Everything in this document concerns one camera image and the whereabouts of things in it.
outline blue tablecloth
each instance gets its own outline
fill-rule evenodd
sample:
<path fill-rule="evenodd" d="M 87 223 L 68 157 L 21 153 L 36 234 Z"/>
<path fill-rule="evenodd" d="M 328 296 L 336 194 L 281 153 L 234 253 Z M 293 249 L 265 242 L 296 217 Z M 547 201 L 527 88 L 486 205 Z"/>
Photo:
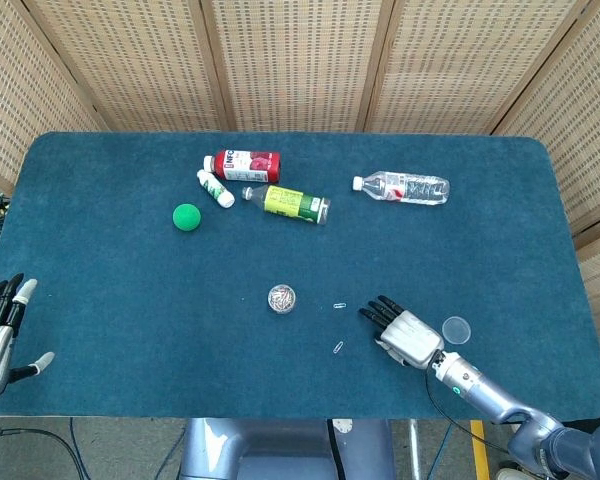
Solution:
<path fill-rule="evenodd" d="M 196 171 L 223 148 L 281 152 L 280 185 L 329 197 L 327 224 L 264 213 L 241 182 L 225 182 L 238 198 L 222 209 Z M 447 178 L 449 201 L 352 191 L 377 170 Z M 202 212 L 190 233 L 171 220 L 185 202 Z M 15 363 L 56 360 L 10 386 L 0 414 L 435 417 L 423 372 L 357 314 L 385 294 L 436 329 L 466 318 L 457 351 L 523 401 L 600 415 L 598 340 L 549 157 L 529 138 L 47 134 L 0 240 L 0 279 L 19 271 L 39 287 Z M 285 316 L 267 305 L 280 283 L 297 293 Z M 434 387 L 452 415 L 478 416 Z"/>

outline gray floor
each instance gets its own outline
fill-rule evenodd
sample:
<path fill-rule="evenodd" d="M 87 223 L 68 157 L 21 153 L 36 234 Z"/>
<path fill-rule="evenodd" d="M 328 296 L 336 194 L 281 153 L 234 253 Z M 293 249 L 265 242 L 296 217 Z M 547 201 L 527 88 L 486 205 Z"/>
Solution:
<path fill-rule="evenodd" d="M 66 417 L 0 418 L 3 428 L 42 428 L 70 442 Z M 184 419 L 132 419 L 79 417 L 75 419 L 76 438 L 92 480 L 153 479 L 163 459 L 180 436 Z M 443 420 L 419 422 L 422 478 L 426 479 L 447 423 Z M 511 429 L 485 424 L 489 440 L 506 445 Z M 392 423 L 398 479 L 410 479 L 407 424 Z M 175 479 L 182 454 L 182 444 L 160 479 Z M 488 452 L 491 478 L 505 457 Z M 65 480 L 77 478 L 69 455 L 55 441 L 38 435 L 13 435 L 0 438 L 0 479 Z M 475 479 L 470 438 L 454 429 L 435 475 L 436 479 Z"/>

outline yellow label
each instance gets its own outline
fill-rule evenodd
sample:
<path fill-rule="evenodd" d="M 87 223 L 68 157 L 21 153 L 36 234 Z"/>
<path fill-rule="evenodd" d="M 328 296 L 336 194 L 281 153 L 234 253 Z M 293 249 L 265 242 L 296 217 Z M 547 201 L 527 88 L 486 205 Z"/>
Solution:
<path fill-rule="evenodd" d="M 278 215 L 298 217 L 302 197 L 302 192 L 271 186 L 267 190 L 267 196 L 264 199 L 264 209 Z"/>

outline small round container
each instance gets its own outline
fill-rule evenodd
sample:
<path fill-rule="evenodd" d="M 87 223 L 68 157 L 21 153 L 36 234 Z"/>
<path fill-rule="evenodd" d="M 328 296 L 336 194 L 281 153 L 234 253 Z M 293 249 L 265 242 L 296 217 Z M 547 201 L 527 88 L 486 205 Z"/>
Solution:
<path fill-rule="evenodd" d="M 276 285 L 269 290 L 268 300 L 274 312 L 289 313 L 296 305 L 296 292 L 289 285 Z"/>
<path fill-rule="evenodd" d="M 471 338 L 471 327 L 462 317 L 449 317 L 442 324 L 442 335 L 447 342 L 462 345 Z"/>

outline wire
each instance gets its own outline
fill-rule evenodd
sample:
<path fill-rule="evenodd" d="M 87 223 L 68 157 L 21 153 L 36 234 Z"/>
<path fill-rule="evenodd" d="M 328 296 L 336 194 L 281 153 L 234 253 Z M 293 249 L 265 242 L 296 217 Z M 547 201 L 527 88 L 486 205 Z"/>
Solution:
<path fill-rule="evenodd" d="M 333 461 L 336 464 L 336 470 L 338 472 L 338 480 L 347 480 L 344 474 L 344 465 L 342 465 L 342 458 L 340 457 L 340 449 L 338 448 L 338 442 L 336 440 L 336 432 L 333 429 L 333 420 L 327 419 L 327 430 L 329 432 L 329 443 L 331 444 L 331 452 L 333 454 Z"/>
<path fill-rule="evenodd" d="M 71 450 L 69 444 L 65 442 L 62 437 L 47 430 L 40 430 L 37 428 L 6 428 L 4 430 L 0 429 L 0 437 L 6 437 L 8 435 L 19 435 L 21 433 L 34 433 L 37 435 L 44 435 L 45 437 L 52 438 L 56 442 L 60 443 L 60 445 L 62 445 L 67 450 L 67 452 L 69 452 L 69 455 L 71 455 L 71 460 L 73 460 L 73 464 L 76 467 L 78 477 L 80 478 L 80 480 L 84 480 L 84 475 L 82 474 L 82 469 L 80 468 L 80 464 L 78 463 L 78 458 L 76 457 L 76 454 L 73 453 L 73 450 Z"/>
<path fill-rule="evenodd" d="M 171 460 L 171 457 L 173 456 L 173 452 L 176 451 L 176 448 L 178 448 L 178 445 L 180 445 L 180 442 L 184 438 L 184 431 L 185 431 L 185 429 L 183 428 L 182 432 L 180 433 L 180 436 L 176 440 L 176 443 L 173 444 L 173 447 L 171 447 L 171 450 L 169 450 L 169 453 L 167 453 L 167 456 L 164 457 L 164 460 L 162 461 L 162 465 L 160 465 L 160 468 L 158 469 L 156 476 L 153 477 L 153 480 L 158 480 L 158 477 L 160 477 L 162 470 L 164 470 L 164 467 L 166 467 L 167 463 L 169 463 L 169 460 Z"/>
<path fill-rule="evenodd" d="M 76 456 L 78 457 L 78 461 L 80 462 L 80 467 L 82 467 L 82 471 L 84 472 L 84 476 L 87 480 L 91 480 L 89 476 L 89 472 L 87 472 L 87 467 L 82 461 L 82 455 L 80 455 L 80 448 L 78 447 L 78 441 L 76 440 L 76 434 L 73 430 L 73 417 L 69 417 L 69 433 L 71 433 L 71 441 L 73 442 L 73 449 L 76 451 Z"/>
<path fill-rule="evenodd" d="M 494 450 L 497 450 L 498 452 L 508 455 L 509 451 L 506 450 L 505 448 L 502 448 L 501 446 L 496 445 L 495 443 L 488 442 L 487 440 L 484 440 L 484 439 L 480 438 L 479 436 L 475 435 L 471 430 L 467 430 L 466 428 L 464 428 L 462 425 L 460 425 L 458 422 L 456 422 L 453 418 L 451 418 L 449 415 L 447 415 L 444 412 L 444 410 L 442 410 L 442 407 L 440 407 L 440 405 L 438 405 L 438 403 L 433 399 L 433 396 L 431 395 L 431 388 L 429 386 L 429 372 L 431 370 L 431 365 L 433 365 L 433 361 L 438 357 L 438 352 L 436 352 L 436 354 L 434 354 L 433 357 L 431 357 L 431 360 L 429 361 L 429 365 L 427 366 L 427 369 L 424 371 L 424 385 L 425 385 L 425 388 L 427 389 L 427 395 L 429 396 L 429 401 L 431 402 L 431 404 L 435 407 L 435 409 L 438 411 L 438 413 L 440 415 L 442 415 L 447 420 L 449 420 L 457 429 L 462 430 L 467 435 L 470 435 L 471 437 L 475 438 L 479 442 L 484 443 L 487 447 L 491 447 Z"/>
<path fill-rule="evenodd" d="M 451 429 L 453 425 L 451 423 L 447 427 L 447 431 L 444 433 L 444 438 L 442 439 L 442 443 L 440 443 L 440 448 L 438 448 L 438 453 L 436 453 L 435 458 L 433 459 L 433 463 L 431 464 L 431 468 L 429 469 L 429 474 L 427 475 L 427 480 L 433 480 L 433 476 L 438 469 L 438 463 L 440 462 L 440 458 L 442 457 L 442 452 L 444 451 L 444 447 L 447 446 L 447 442 L 449 438 L 451 438 Z"/>

